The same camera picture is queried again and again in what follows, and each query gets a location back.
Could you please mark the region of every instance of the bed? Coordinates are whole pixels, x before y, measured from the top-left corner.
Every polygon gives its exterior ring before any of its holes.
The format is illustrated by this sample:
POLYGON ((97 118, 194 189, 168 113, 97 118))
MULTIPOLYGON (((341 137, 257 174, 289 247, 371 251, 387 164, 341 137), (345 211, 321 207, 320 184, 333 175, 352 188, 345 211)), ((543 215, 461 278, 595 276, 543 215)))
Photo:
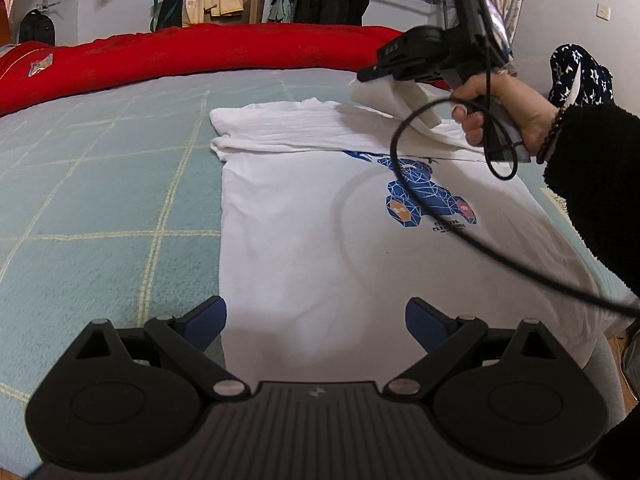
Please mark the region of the bed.
MULTIPOLYGON (((25 405, 87 322, 140 326, 217 293, 222 163, 210 153, 208 111, 311 97, 349 103, 352 78, 325 68, 167 76, 0 118, 0 468, 26 476, 38 464, 25 405)), ((522 175, 580 251, 540 170, 522 175)), ((600 290, 619 297, 619 283, 584 257, 600 290)), ((218 340, 207 355, 224 364, 218 340)), ((619 419, 604 336, 586 370, 619 419)))

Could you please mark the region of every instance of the triangular cutout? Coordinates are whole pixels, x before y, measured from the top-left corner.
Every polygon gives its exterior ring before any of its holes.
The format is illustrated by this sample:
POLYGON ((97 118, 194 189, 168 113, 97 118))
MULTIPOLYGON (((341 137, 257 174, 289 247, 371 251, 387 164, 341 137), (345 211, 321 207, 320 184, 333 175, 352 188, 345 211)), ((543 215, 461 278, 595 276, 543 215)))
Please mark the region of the triangular cutout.
POLYGON ((522 348, 522 355, 539 359, 556 359, 556 355, 538 332, 529 332, 522 348))
POLYGON ((89 341, 82 347, 77 359, 92 359, 94 357, 108 357, 110 355, 111 350, 109 345, 107 345, 104 334, 100 330, 97 330, 91 334, 89 341))

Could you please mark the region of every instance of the human hand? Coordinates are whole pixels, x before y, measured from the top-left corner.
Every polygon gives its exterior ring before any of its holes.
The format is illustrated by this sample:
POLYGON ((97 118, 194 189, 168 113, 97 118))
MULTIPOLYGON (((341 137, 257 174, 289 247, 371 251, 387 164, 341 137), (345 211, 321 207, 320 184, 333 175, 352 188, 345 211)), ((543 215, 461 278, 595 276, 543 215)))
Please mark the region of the human hand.
MULTIPOLYGON (((473 101, 486 94, 486 76, 472 76, 453 92, 452 97, 473 101)), ((519 79, 504 74, 492 74, 491 94, 506 108, 522 132, 522 140, 531 155, 539 152, 542 142, 554 123, 558 108, 519 79)), ((463 105, 455 105, 452 118, 462 125, 466 142, 472 146, 482 143, 484 114, 469 114, 463 105)))

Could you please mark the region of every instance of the ridged black surface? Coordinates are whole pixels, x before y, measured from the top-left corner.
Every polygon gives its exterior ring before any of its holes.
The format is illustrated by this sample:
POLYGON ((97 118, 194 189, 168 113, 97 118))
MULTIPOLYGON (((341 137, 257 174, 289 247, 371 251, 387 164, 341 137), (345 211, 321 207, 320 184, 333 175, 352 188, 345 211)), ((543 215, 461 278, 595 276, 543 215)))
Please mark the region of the ridged black surface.
POLYGON ((371 383, 263 384, 220 404, 183 448, 128 472, 44 466, 34 480, 472 480, 601 477, 588 466, 544 475, 492 470, 443 441, 423 410, 389 402, 371 383))

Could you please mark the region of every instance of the red blanket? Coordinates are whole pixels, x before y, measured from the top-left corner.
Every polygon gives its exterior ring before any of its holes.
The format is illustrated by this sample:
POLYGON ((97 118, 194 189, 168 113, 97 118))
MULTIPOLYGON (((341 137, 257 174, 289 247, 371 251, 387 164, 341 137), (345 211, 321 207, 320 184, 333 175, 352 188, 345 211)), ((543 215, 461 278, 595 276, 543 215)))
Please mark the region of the red blanket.
POLYGON ((0 116, 82 92, 167 75, 241 68, 334 68, 356 71, 397 37, 386 27, 349 25, 195 25, 123 34, 78 46, 21 44, 0 58, 0 116), (53 63, 29 76, 31 65, 53 63))

